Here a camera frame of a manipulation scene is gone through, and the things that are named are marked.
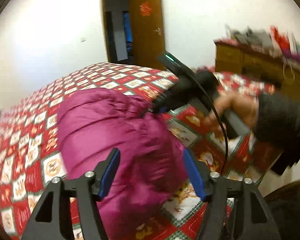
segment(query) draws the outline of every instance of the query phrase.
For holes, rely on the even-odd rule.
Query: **hand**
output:
[[[225,95],[218,97],[214,102],[214,107],[218,115],[221,117],[224,110],[232,108],[232,110],[241,118],[241,120],[251,129],[256,125],[258,101],[250,97],[244,97],[238,92],[226,92]],[[221,127],[213,111],[204,119],[204,124],[211,128],[215,137],[223,136]]]

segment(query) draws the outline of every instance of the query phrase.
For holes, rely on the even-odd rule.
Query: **red patterned bedspread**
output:
[[[238,90],[255,96],[261,90],[273,91],[272,86],[236,74],[215,75],[222,85],[221,93],[222,90]],[[0,112],[0,223],[11,238],[19,239],[22,235],[48,182],[54,176],[66,176],[56,137],[56,111],[63,100],[76,90],[96,87],[151,100],[176,80],[167,71],[100,63],[57,79],[20,104]],[[220,171],[225,144],[202,125],[203,117],[191,106],[165,114],[169,130],[186,146],[192,147],[212,171]],[[259,183],[277,156],[277,151],[257,142],[252,134],[230,140],[225,175],[232,179],[247,176]],[[204,211],[205,204],[195,195],[192,185],[185,182],[155,217],[122,239],[194,239]],[[82,239],[75,199],[71,200],[71,213],[75,239]]]

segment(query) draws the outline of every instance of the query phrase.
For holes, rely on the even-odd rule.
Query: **wooden door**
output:
[[[134,64],[165,70],[157,56],[165,51],[161,0],[130,0]]]

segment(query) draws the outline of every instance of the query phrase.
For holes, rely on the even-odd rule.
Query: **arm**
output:
[[[219,114],[229,107],[254,131],[258,140],[300,155],[300,103],[280,95],[262,94],[254,100],[237,92],[229,92],[215,100]],[[213,113],[205,119],[205,124],[217,137],[222,136]]]
[[[260,95],[253,131],[260,141],[300,155],[300,103],[281,95]]]

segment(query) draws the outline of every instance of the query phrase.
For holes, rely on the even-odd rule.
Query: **dresser drawer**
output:
[[[216,60],[240,64],[241,63],[241,51],[238,48],[232,48],[229,46],[218,45]]]
[[[225,71],[225,72],[233,72],[236,74],[241,74],[242,67],[240,64],[216,60],[216,69],[215,70],[216,70],[216,72]]]
[[[295,101],[300,101],[300,73],[294,70],[294,80],[290,67],[285,68],[285,79],[281,92]]]
[[[243,67],[255,68],[261,73],[261,76],[267,77],[273,82],[283,81],[283,65],[274,64],[266,61],[258,56],[244,54],[243,55]]]

